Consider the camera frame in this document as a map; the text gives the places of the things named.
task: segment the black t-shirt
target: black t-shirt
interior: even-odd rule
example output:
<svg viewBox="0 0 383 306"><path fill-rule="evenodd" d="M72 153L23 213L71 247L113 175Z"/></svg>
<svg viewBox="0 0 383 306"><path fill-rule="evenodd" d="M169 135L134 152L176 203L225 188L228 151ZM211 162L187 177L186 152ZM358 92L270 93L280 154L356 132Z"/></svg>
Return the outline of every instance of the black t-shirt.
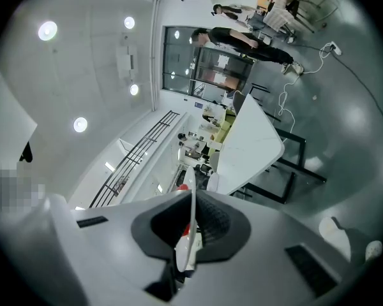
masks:
<svg viewBox="0 0 383 306"><path fill-rule="evenodd" d="M219 43L223 43L226 45L230 45L231 48L233 48L235 51L245 54L247 51L252 52L251 46L249 46L247 43L233 37L230 35L229 28L224 27L215 27L211 31L209 31L209 39L214 44L218 45ZM250 40L255 40L259 43L259 45L264 44L261 40L258 40L253 34L251 33L242 33Z"/></svg>

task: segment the white ceiling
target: white ceiling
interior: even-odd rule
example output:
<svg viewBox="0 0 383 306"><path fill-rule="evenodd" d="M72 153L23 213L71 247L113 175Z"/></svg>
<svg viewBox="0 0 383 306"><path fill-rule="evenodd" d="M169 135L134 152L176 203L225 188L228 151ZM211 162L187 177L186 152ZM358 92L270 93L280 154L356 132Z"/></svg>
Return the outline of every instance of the white ceiling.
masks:
<svg viewBox="0 0 383 306"><path fill-rule="evenodd" d="M152 2L145 0L27 0L16 10L1 41L0 70L37 122L30 140L32 166L45 182L61 171L74 144L85 148L85 139L104 133L113 120L150 110L151 15ZM127 16L135 19L133 29L123 25ZM41 41L37 31L46 20L54 21L58 32L52 40ZM119 45L137 48L136 96L130 95L130 78L119 79ZM88 121L84 133L73 130L77 117Z"/></svg>

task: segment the black cable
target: black cable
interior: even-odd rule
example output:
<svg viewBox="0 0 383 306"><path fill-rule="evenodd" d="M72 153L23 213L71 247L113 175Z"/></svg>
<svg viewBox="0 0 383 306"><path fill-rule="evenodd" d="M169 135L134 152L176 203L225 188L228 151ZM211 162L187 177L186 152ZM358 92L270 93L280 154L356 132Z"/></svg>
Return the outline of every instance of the black cable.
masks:
<svg viewBox="0 0 383 306"><path fill-rule="evenodd" d="M311 47L309 45L292 45L293 47L304 47L304 48L312 48L314 50L318 50L320 51L319 48L314 48L314 47ZM383 111L381 109L381 107L379 106L379 103L377 102L375 96L373 95L373 93L369 90L369 88L366 86L365 83L362 82L362 80L356 75L356 73L349 67L347 66L342 60L340 60L337 56L335 56L335 54L331 54L340 64L342 64L342 66L344 66L346 69L348 69L354 76L355 78L357 79L357 81L364 87L364 89L366 89L366 91L369 93L370 97L372 98L372 100L374 101L377 109L379 110L380 114L382 115L383 117Z"/></svg>

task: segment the black hair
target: black hair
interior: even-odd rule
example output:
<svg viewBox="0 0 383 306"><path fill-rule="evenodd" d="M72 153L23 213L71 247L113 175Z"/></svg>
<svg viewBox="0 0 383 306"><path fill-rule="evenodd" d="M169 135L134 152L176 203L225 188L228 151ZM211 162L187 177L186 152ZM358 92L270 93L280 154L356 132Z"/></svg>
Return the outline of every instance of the black hair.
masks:
<svg viewBox="0 0 383 306"><path fill-rule="evenodd" d="M213 16L216 14L216 10L217 10L218 7L220 7L223 10L223 12L226 14L226 16L228 18L231 18L233 20L237 20L238 19L238 16L233 14L233 13L242 13L243 12L241 9L232 8L232 7L229 7L229 6L222 6L220 4L215 4L213 6L214 13L211 13Z"/></svg>
<svg viewBox="0 0 383 306"><path fill-rule="evenodd" d="M198 28L191 34L191 40L193 42L197 42L199 40L199 34L207 34L207 29L205 28Z"/></svg>

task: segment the ceiling light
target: ceiling light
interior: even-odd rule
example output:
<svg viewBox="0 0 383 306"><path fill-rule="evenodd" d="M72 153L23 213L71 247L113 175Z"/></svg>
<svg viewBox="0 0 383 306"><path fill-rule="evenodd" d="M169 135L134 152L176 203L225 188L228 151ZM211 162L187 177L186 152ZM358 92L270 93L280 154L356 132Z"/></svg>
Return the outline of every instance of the ceiling light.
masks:
<svg viewBox="0 0 383 306"><path fill-rule="evenodd" d="M105 162L105 166L112 172L115 171L115 168L109 164L109 162Z"/></svg>
<svg viewBox="0 0 383 306"><path fill-rule="evenodd" d="M139 91L139 86L138 85L136 85L136 84L131 85L131 87L130 87L130 94L136 95L136 94L138 94L138 91Z"/></svg>
<svg viewBox="0 0 383 306"><path fill-rule="evenodd" d="M38 37L43 41L51 40L57 34L57 24L54 22L45 22L38 29Z"/></svg>
<svg viewBox="0 0 383 306"><path fill-rule="evenodd" d="M132 29L135 26L135 20L132 17L126 17L124 20L125 27Z"/></svg>
<svg viewBox="0 0 383 306"><path fill-rule="evenodd" d="M76 118L73 127L77 133L82 133L83 131L85 131L85 129L87 129L88 121L87 119L82 117Z"/></svg>

